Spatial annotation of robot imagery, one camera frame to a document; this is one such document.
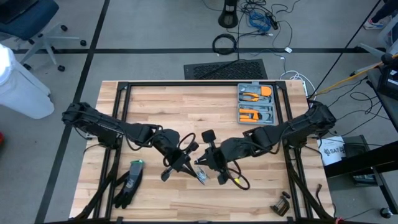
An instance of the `pliers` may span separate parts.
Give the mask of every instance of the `pliers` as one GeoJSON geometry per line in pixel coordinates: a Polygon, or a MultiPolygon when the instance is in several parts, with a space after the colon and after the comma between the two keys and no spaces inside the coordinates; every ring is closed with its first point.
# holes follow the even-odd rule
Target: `pliers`
{"type": "Polygon", "coordinates": [[[242,95],[241,100],[244,101],[269,100],[269,97],[259,96],[256,93],[240,93],[240,95],[242,95]]]}

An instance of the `gray tool case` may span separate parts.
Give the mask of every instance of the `gray tool case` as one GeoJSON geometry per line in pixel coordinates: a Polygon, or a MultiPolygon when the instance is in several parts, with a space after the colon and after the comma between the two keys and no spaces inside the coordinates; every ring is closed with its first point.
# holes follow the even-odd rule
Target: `gray tool case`
{"type": "Polygon", "coordinates": [[[272,86],[260,85],[258,82],[239,83],[238,123],[275,125],[274,102],[272,86]]]}

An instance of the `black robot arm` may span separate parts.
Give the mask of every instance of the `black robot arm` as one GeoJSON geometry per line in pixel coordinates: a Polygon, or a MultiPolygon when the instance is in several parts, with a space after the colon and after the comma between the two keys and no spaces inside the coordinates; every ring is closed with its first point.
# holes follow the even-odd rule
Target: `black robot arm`
{"type": "Polygon", "coordinates": [[[210,143],[205,154],[199,157],[196,165],[205,165],[210,169],[218,171],[219,184],[225,184],[231,177],[228,168],[228,162],[245,157],[257,157],[265,153],[277,154],[280,148],[280,142],[293,147],[303,147],[307,143],[307,136],[316,134],[323,136],[336,123],[336,118],[329,111],[327,106],[321,103],[314,103],[311,109],[305,114],[300,115],[290,121],[277,126],[264,126],[255,128],[243,133],[243,138],[229,138],[221,143],[220,147],[214,144],[215,134],[213,130],[202,133],[203,140],[210,143]],[[278,144],[277,149],[272,151],[272,147],[278,144]]]}
{"type": "Polygon", "coordinates": [[[85,133],[97,136],[102,146],[111,149],[118,147],[118,138],[122,135],[126,137],[129,147],[134,151],[142,147],[155,147],[164,156],[163,164],[167,167],[161,175],[163,181],[169,178],[173,170],[197,177],[189,157],[189,154],[198,148],[195,138],[186,149],[181,150],[178,132],[162,129],[161,126],[154,124],[126,123],[100,113],[88,103],[72,103],[62,113],[62,121],[85,133]],[[134,149],[129,141],[139,147],[134,149]]]}

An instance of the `white bin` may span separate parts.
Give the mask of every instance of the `white bin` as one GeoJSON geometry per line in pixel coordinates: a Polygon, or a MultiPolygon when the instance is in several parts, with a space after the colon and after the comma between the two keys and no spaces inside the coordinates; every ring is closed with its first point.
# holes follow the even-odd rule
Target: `white bin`
{"type": "Polygon", "coordinates": [[[16,69],[18,66],[21,67],[15,60],[12,51],[0,45],[0,105],[34,119],[52,114],[54,105],[43,91],[44,84],[31,74],[26,77],[16,69]]]}

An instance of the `wooden tabletop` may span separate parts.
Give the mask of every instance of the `wooden tabletop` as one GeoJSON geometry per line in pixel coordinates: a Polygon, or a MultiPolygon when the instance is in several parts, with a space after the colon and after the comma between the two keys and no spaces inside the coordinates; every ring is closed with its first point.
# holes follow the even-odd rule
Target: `wooden tabletop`
{"type": "MultiPolygon", "coordinates": [[[[308,106],[303,85],[297,80],[286,82],[293,117],[304,114],[308,106]]],[[[98,111],[112,114],[117,85],[117,81],[102,83],[96,105],[98,111]]],[[[279,96],[286,121],[282,93],[279,96]]],[[[121,116],[122,106],[123,101],[118,118],[121,116]]],[[[181,138],[189,133],[196,133],[196,141],[200,147],[191,153],[191,158],[196,159],[207,147],[201,139],[203,131],[213,129],[217,137],[216,144],[219,145],[230,137],[242,137],[243,131],[255,127],[236,122],[236,107],[236,86],[134,86],[130,95],[127,122],[159,124],[178,131],[181,138]]],[[[88,141],[87,146],[96,143],[96,140],[88,141]]],[[[314,140],[308,140],[308,145],[318,149],[314,140]]],[[[84,155],[71,217],[78,215],[96,192],[103,156],[102,147],[92,147],[84,155]]],[[[160,179],[160,174],[165,169],[162,155],[154,148],[132,151],[125,141],[118,176],[128,171],[131,161],[138,159],[146,163],[141,186],[127,209],[112,209],[112,220],[122,216],[126,221],[284,221],[286,216],[294,216],[292,206],[284,217],[276,215],[270,209],[271,205],[279,201],[283,190],[290,193],[283,150],[277,155],[266,154],[238,160],[243,175],[251,184],[251,189],[247,191],[238,189],[231,181],[219,185],[216,172],[203,166],[202,169],[211,177],[206,185],[187,174],[176,172],[172,173],[168,181],[163,182],[160,179]]],[[[322,184],[320,199],[325,210],[332,215],[332,201],[319,154],[304,147],[302,161],[308,188],[315,195],[317,185],[322,184]]],[[[297,192],[301,213],[305,217],[298,188],[297,192]]],[[[108,193],[104,195],[102,217],[108,193]]]]}

